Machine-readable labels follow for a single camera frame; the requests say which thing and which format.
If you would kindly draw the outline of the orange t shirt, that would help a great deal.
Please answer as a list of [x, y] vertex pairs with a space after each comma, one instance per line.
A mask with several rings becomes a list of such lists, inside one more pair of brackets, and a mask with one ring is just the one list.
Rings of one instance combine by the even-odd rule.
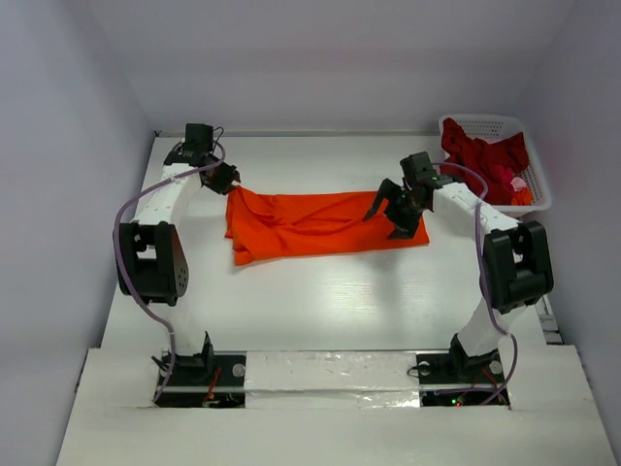
[[411, 239], [391, 239], [393, 224], [377, 215], [365, 221], [371, 191], [325, 194], [259, 194], [242, 186], [227, 196], [226, 233], [234, 262], [423, 247], [430, 243], [424, 223]]

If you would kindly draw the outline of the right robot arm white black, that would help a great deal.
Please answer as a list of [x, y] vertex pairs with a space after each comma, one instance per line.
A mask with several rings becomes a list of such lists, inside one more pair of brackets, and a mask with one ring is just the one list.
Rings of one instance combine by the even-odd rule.
[[381, 182], [364, 219], [382, 213], [393, 225], [392, 240], [413, 238], [429, 211], [471, 234], [479, 271], [481, 300], [448, 351], [417, 356], [412, 370], [422, 383], [473, 383], [500, 359], [498, 344], [512, 323], [553, 288], [545, 228], [522, 222], [485, 202], [485, 180], [475, 194], [458, 177], [437, 170], [427, 152], [401, 160], [402, 181]]

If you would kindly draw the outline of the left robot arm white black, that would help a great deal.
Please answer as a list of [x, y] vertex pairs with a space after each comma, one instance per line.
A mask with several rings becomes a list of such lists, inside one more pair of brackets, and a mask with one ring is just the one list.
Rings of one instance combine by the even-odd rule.
[[113, 247], [118, 286], [166, 332], [169, 350], [153, 361], [163, 381], [184, 375], [193, 383], [214, 377], [212, 343], [181, 355], [173, 323], [151, 304], [175, 307], [189, 284], [189, 266], [180, 242], [178, 223], [189, 201], [203, 188], [226, 195], [240, 181], [236, 166], [225, 162], [220, 126], [188, 123], [184, 136], [167, 153], [160, 180], [126, 201], [114, 219]]

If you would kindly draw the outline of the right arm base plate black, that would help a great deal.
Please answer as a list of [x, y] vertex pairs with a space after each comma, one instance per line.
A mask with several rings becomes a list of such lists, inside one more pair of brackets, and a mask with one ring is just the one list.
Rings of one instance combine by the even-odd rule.
[[[481, 406], [505, 381], [496, 350], [470, 362], [456, 361], [446, 351], [418, 353], [408, 374], [419, 382], [424, 407]], [[486, 404], [507, 406], [507, 390], [504, 388]]]

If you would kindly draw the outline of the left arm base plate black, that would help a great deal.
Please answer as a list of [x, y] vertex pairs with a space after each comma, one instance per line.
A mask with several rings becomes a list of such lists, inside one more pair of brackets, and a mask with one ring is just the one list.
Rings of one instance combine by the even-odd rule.
[[200, 368], [175, 369], [163, 393], [155, 401], [159, 408], [240, 409], [245, 407], [245, 352], [217, 352], [213, 371]]

